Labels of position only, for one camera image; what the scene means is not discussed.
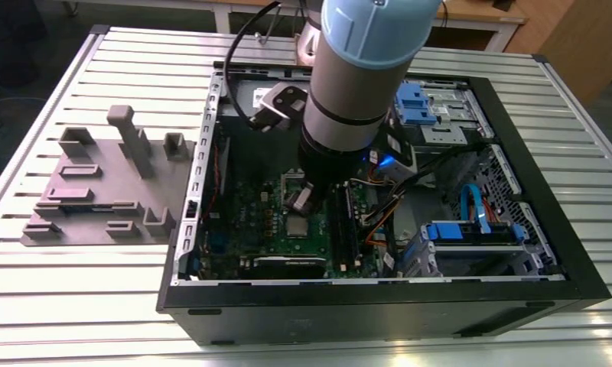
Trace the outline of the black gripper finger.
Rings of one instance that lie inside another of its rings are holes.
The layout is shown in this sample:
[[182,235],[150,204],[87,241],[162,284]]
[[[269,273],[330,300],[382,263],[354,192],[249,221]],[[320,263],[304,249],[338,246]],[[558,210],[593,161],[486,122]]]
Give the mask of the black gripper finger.
[[317,213],[328,197],[329,183],[312,184],[302,181],[298,188],[286,199],[286,208],[290,213]]

